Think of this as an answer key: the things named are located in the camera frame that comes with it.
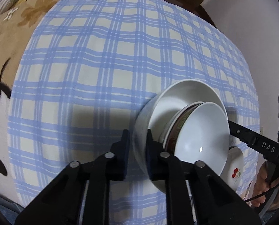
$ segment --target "human hand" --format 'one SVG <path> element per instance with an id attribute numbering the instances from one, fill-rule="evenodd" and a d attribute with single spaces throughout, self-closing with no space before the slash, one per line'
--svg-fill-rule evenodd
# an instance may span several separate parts
<path id="1" fill-rule="evenodd" d="M 260 167 L 259 173 L 257 174 L 257 179 L 254 185 L 252 197 L 262 194 L 263 192 L 269 190 L 269 184 L 265 181 L 266 178 L 267 178 L 267 170 L 266 170 L 266 162 L 264 162 Z M 275 187 L 278 183 L 279 183 L 279 178 L 277 178 L 275 181 L 271 183 L 271 188 Z M 252 200 L 251 204 L 255 207 L 259 207 L 260 204 L 263 204 L 264 202 L 265 202 L 265 195 L 255 200 Z"/>

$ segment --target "blue plaid tablecloth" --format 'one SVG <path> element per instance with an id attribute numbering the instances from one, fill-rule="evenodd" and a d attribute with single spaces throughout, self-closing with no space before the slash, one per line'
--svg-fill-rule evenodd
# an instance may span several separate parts
<path id="1" fill-rule="evenodd" d="M 35 29 L 11 95 L 8 150 L 22 204 L 70 161 L 109 151 L 151 98 L 185 78 L 208 83 L 229 119 L 259 130 L 248 65 L 204 20 L 163 0 L 60 0 Z M 257 153 L 235 144 L 245 157 L 240 194 Z M 111 183 L 109 210 L 110 224 L 166 224 L 165 195 L 132 151 L 126 180 Z"/>

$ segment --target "black cable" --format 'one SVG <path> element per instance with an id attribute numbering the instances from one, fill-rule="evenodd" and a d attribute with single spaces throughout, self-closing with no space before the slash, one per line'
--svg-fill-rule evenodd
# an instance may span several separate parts
<path id="1" fill-rule="evenodd" d="M 259 194 L 259 195 L 256 195 L 256 196 L 254 196 L 254 197 L 252 197 L 252 198 L 250 198 L 250 199 L 245 200 L 245 202 L 249 202 L 249 201 L 251 201 L 251 200 L 258 199 L 259 197 L 261 197 L 261 196 L 263 196 L 263 195 L 267 195 L 268 193 L 273 192 L 273 191 L 274 191 L 276 188 L 278 188 L 278 187 L 279 187 L 279 183 L 278 183 L 275 187 L 270 188 L 268 191 L 263 192 L 263 193 L 261 193 L 261 194 Z"/>

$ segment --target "black whisker print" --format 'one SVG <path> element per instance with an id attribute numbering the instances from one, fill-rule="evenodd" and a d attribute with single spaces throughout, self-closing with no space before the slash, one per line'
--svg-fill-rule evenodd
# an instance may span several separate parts
<path id="1" fill-rule="evenodd" d="M 0 72 L 0 82 L 1 82 L 1 80 L 2 80 L 2 75 L 3 75 L 3 72 L 4 72 L 4 70 L 5 70 L 5 68 L 6 68 L 6 66 L 7 66 L 7 64 L 8 64 L 8 62 L 9 62 L 9 60 L 10 60 L 10 58 L 8 58 L 7 60 L 6 60 L 6 62 L 3 64 L 3 66 L 2 66 L 2 69 L 1 69 L 1 72 Z"/>

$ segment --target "metal screw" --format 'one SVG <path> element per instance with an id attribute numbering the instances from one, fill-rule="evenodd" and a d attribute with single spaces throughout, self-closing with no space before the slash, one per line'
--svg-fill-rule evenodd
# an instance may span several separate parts
<path id="1" fill-rule="evenodd" d="M 79 162 L 77 162 L 77 161 L 70 162 L 70 167 L 71 168 L 75 168 L 75 167 L 78 167 L 78 166 L 79 166 Z"/>
<path id="2" fill-rule="evenodd" d="M 108 152 L 108 153 L 105 153 L 104 156 L 105 156 L 106 158 L 113 158 L 113 157 L 114 157 L 114 153 Z"/>
<path id="3" fill-rule="evenodd" d="M 170 156 L 170 153 L 168 153 L 168 152 L 161 152 L 160 156 L 163 157 L 163 158 L 168 158 Z"/>
<path id="4" fill-rule="evenodd" d="M 200 168 L 205 167 L 205 162 L 203 162 L 203 161 L 196 161 L 195 164 L 196 164 L 196 166 L 198 166 Z"/>

